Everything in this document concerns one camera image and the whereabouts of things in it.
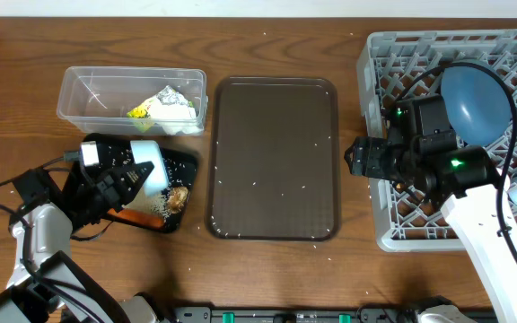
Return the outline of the orange carrot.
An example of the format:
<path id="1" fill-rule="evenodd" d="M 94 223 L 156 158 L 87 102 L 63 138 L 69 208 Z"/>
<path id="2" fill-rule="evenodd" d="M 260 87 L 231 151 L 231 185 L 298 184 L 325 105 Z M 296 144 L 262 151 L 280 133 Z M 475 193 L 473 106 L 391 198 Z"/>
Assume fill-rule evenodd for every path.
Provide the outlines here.
<path id="1" fill-rule="evenodd" d="M 161 217 L 132 209 L 123 209 L 120 212 L 110 209 L 105 219 L 155 231 L 161 230 L 165 225 Z"/>

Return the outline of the brown food scrap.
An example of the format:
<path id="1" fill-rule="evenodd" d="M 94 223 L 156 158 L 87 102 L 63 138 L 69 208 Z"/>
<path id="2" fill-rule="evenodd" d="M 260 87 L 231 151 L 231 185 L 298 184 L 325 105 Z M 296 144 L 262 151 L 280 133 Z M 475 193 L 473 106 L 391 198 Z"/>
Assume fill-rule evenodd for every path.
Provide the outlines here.
<path id="1" fill-rule="evenodd" d="M 186 187 L 172 188 L 167 196 L 166 209 L 170 214 L 181 213 L 188 201 L 189 190 Z"/>

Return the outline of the foil snack wrapper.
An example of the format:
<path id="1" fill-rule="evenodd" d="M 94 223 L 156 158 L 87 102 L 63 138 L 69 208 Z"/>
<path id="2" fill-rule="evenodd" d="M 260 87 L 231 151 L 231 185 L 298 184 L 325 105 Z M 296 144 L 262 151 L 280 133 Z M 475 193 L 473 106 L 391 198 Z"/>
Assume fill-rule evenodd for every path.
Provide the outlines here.
<path id="1" fill-rule="evenodd" d="M 154 96 L 144 100 L 141 104 L 131 109 L 127 113 L 127 117 L 134 120 L 135 126 L 141 132 L 147 132 L 150 128 L 158 126 L 155 124 L 155 120 L 151 118 L 149 110 L 151 108 L 161 107 L 162 105 L 182 105 L 195 108 L 192 101 L 188 100 L 183 94 L 167 85 Z"/>

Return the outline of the dark blue plate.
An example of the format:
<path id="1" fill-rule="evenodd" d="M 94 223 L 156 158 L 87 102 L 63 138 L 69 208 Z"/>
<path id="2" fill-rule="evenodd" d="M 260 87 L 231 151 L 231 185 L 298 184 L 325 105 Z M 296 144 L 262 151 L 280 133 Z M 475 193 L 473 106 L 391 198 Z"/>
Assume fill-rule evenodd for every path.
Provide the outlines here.
<path id="1" fill-rule="evenodd" d="M 512 114 L 504 90 L 492 76 L 474 67 L 447 68 L 441 95 L 452 128 L 467 144 L 489 145 L 510 124 Z"/>

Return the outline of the white napkin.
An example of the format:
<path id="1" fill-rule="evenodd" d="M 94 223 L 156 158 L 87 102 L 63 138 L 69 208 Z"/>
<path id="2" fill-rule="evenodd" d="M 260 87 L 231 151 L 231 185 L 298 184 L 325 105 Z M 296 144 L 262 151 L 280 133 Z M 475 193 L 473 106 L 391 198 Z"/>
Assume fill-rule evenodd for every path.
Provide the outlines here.
<path id="1" fill-rule="evenodd" d="M 200 131 L 194 108 L 182 105 L 162 105 L 151 108 L 149 114 L 167 135 L 194 135 Z"/>

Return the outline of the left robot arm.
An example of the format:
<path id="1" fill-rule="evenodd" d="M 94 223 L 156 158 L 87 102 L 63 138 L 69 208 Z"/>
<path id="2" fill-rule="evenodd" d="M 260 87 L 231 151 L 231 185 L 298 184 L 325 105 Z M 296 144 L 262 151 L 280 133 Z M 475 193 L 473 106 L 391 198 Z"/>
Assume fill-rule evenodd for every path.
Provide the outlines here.
<path id="1" fill-rule="evenodd" d="M 23 203 L 10 216 L 17 250 L 12 276 L 0 293 L 0 322 L 46 322 L 56 310 L 64 322 L 162 322 L 145 293 L 116 301 L 71 258 L 74 231 L 111 209 L 121 210 L 152 170 L 148 161 L 105 170 L 69 198 L 43 168 L 16 178 Z"/>

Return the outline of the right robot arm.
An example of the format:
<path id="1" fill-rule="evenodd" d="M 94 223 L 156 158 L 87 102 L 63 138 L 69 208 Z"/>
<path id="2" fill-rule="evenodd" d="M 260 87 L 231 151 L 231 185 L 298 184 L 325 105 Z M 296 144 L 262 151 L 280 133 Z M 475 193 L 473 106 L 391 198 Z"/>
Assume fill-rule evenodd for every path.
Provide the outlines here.
<path id="1" fill-rule="evenodd" d="M 385 138 L 359 136 L 345 151 L 350 172 L 423 193 L 468 252 L 500 322 L 517 322 L 517 223 L 486 150 L 460 148 L 440 96 L 387 110 Z"/>

